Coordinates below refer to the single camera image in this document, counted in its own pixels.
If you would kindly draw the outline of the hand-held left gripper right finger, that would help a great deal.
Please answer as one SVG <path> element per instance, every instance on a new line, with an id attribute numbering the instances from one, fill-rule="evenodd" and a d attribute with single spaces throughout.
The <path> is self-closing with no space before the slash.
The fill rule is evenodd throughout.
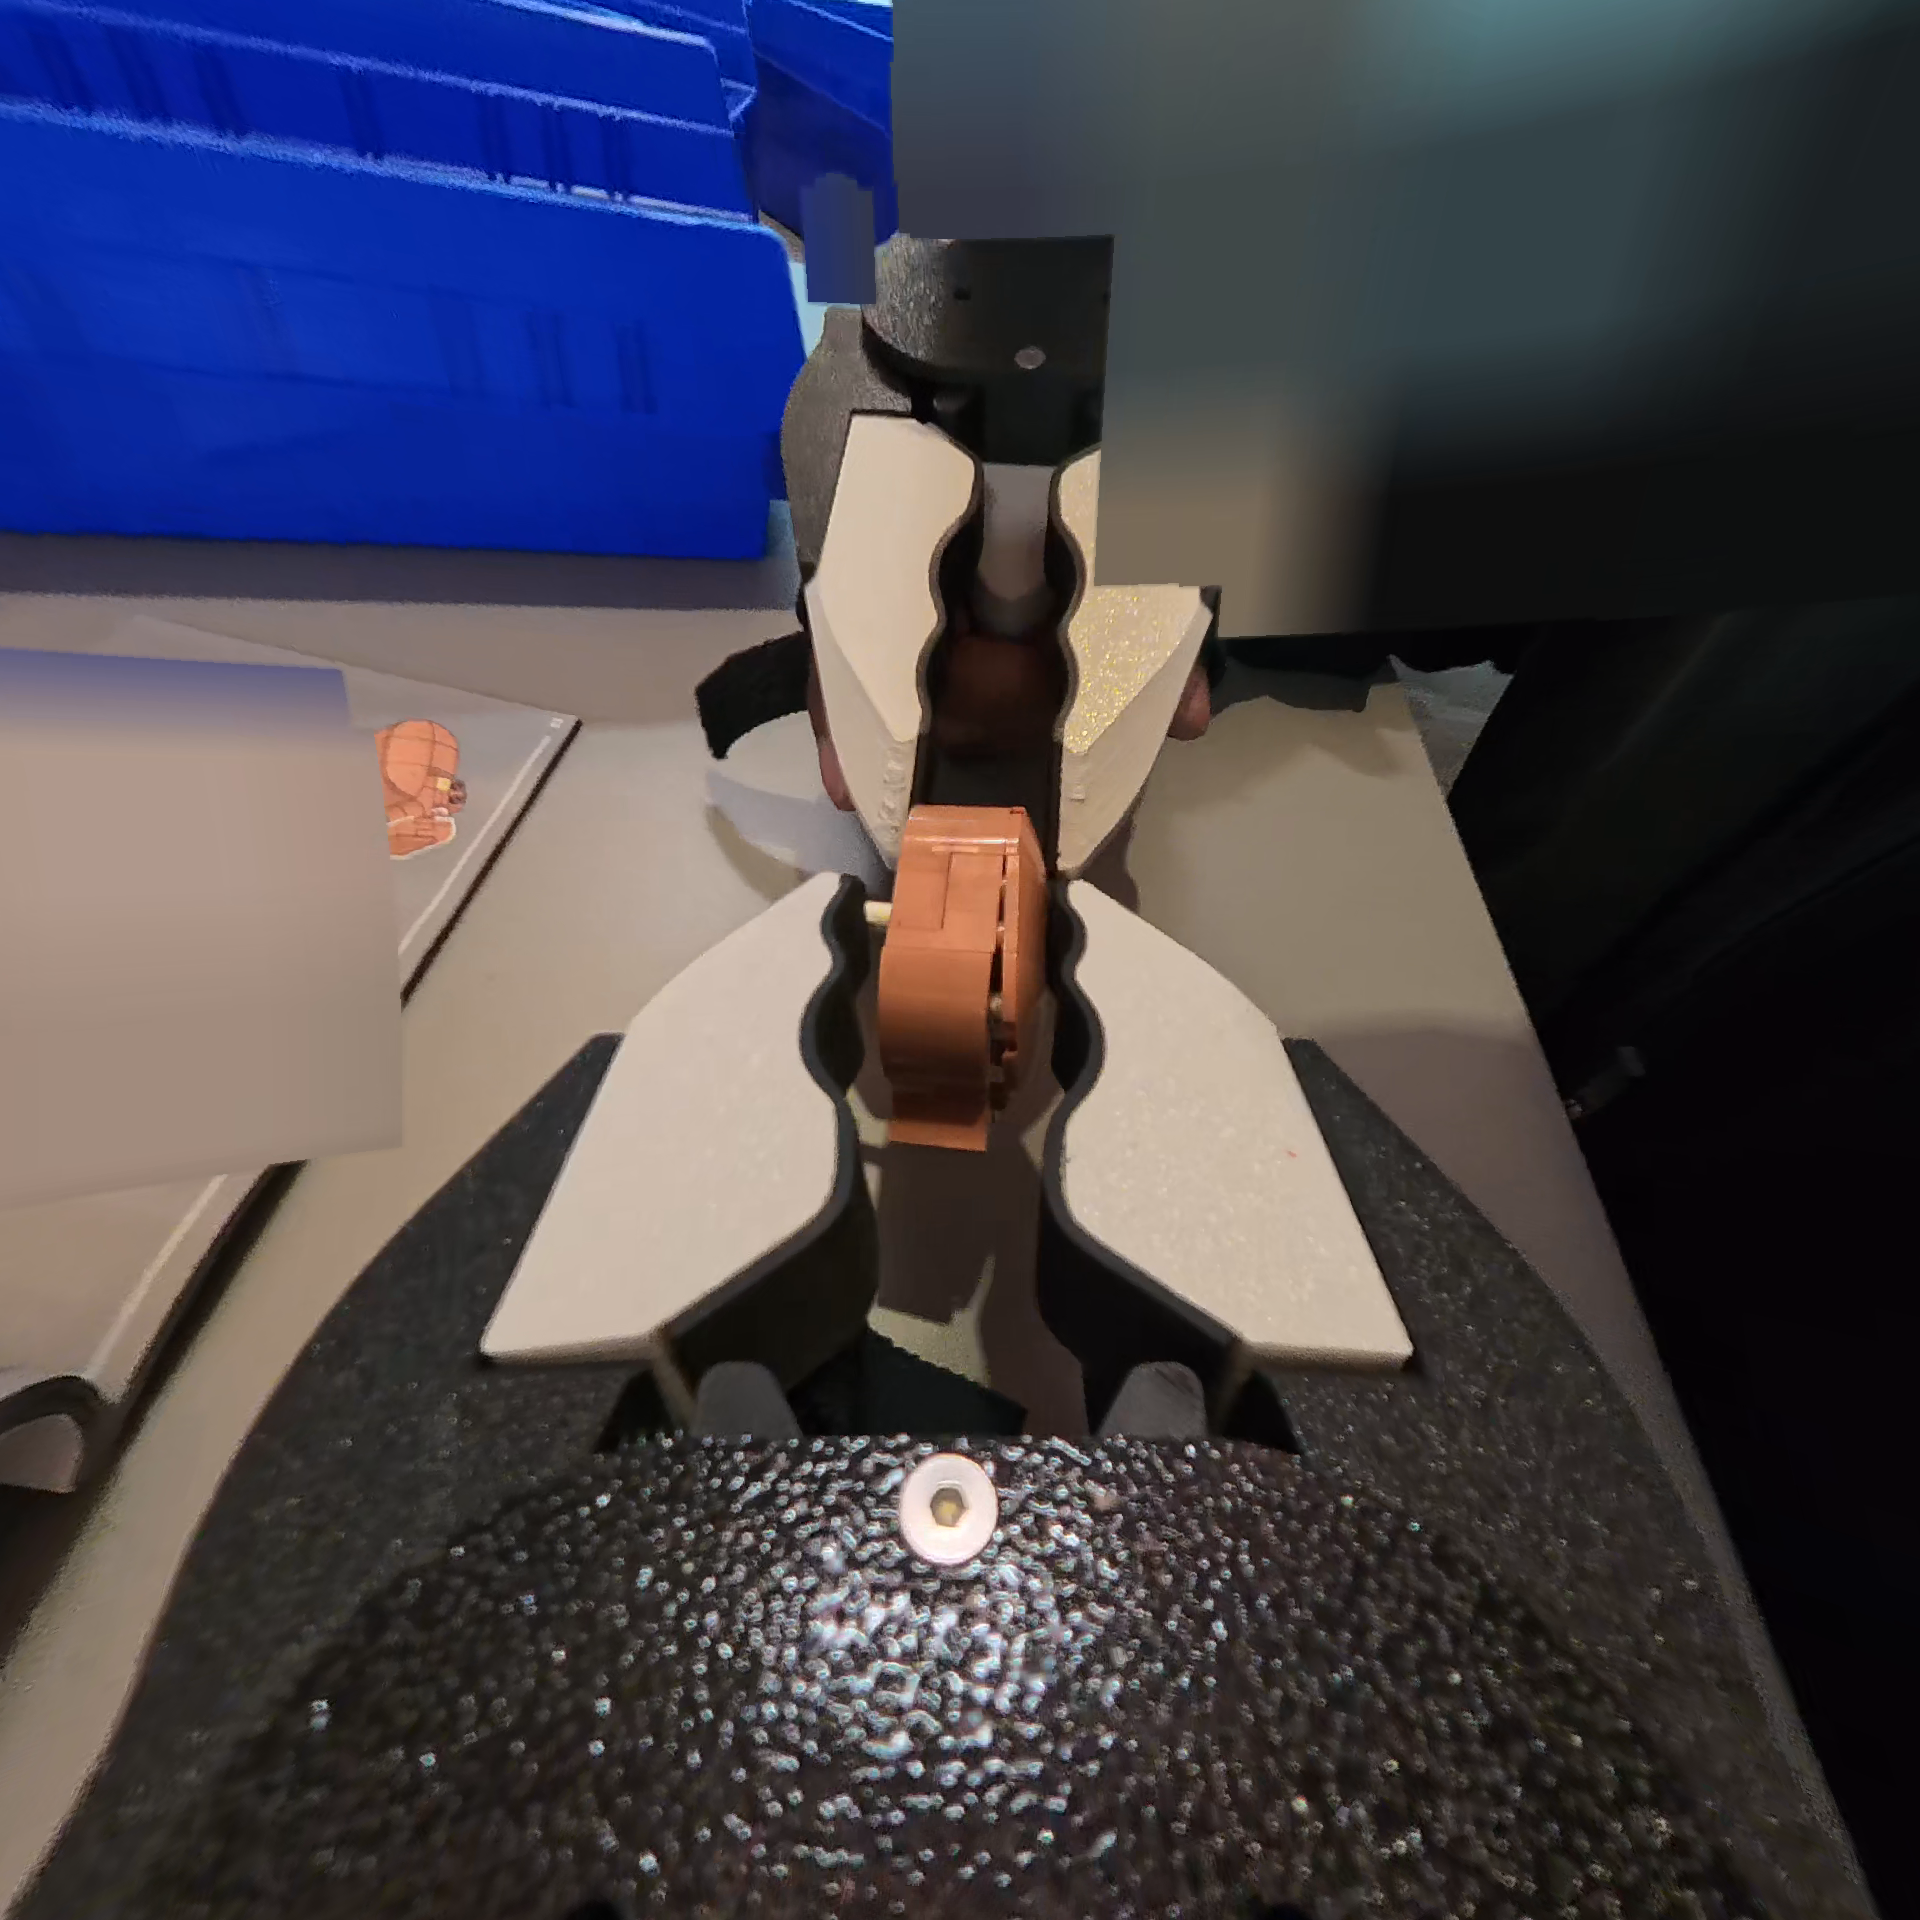
<path id="1" fill-rule="evenodd" d="M 1278 1022 L 1092 886 L 1052 929 L 1050 1331 L 1085 1375 L 1399 1371 L 1413 1336 Z"/>

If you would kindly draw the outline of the grey instruction booklet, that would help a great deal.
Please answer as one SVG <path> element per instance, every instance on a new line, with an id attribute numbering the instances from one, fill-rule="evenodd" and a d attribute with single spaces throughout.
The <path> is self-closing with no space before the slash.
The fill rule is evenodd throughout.
<path id="1" fill-rule="evenodd" d="M 579 717 L 131 616 L 4 647 L 4 1483 L 70 1493 L 277 1165 L 399 1143 L 399 1005 Z"/>

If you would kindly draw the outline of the grey desk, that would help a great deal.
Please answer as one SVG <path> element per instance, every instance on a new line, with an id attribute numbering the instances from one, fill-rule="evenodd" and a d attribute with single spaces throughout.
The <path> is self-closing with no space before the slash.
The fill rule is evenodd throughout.
<path id="1" fill-rule="evenodd" d="M 321 1315 L 597 1030 L 791 873 L 704 822 L 692 685 L 791 629 L 793 562 L 4 533 L 4 643 L 89 647 L 131 613 L 584 717 L 402 1026 L 399 1149 L 311 1165 L 143 1405 L 107 1487 L 4 1549 L 41 1584 L 4 1659 L 4 1908 L 109 1742 L 219 1477 Z M 1646 1319 L 1397 683 L 1256 676 L 1166 749 L 1129 875 L 1151 924 L 1324 1055 L 1667 1413 Z"/>

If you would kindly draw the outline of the round brown brick assembly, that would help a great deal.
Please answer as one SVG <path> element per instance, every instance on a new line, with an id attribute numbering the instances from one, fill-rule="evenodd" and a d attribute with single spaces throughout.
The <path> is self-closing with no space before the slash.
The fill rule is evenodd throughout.
<path id="1" fill-rule="evenodd" d="M 874 965 L 892 1143 L 980 1153 L 1035 1059 L 1050 873 L 1023 808 L 911 808 Z"/>

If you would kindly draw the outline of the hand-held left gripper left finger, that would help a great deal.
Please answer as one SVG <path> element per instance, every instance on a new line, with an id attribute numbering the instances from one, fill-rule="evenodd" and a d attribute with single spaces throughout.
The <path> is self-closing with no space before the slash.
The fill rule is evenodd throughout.
<path id="1" fill-rule="evenodd" d="M 862 1329 L 862 909 L 862 886 L 797 886 L 628 1020 L 485 1323 L 491 1361 L 820 1364 Z"/>

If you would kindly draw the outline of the row of blue plastic bins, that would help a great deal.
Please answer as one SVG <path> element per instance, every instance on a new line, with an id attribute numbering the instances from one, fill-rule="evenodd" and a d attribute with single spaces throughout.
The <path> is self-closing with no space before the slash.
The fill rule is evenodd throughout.
<path id="1" fill-rule="evenodd" d="M 4 533 L 743 562 L 748 6 L 4 6 Z"/>

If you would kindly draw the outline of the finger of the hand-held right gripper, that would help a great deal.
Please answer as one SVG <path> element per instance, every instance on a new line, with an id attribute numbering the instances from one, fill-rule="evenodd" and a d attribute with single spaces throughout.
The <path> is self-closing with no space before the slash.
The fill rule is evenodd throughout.
<path id="1" fill-rule="evenodd" d="M 1205 588 L 1095 584 L 1097 454 L 1050 473 L 1035 540 L 1038 610 L 1066 659 L 1052 717 L 1052 875 L 1068 879 L 1110 840 L 1138 803 L 1189 676 L 1214 634 Z"/>
<path id="2" fill-rule="evenodd" d="M 911 808 L 922 668 L 948 626 L 942 560 L 965 529 L 969 454 L 935 425 L 855 415 L 801 610 L 823 733 L 882 869 Z"/>

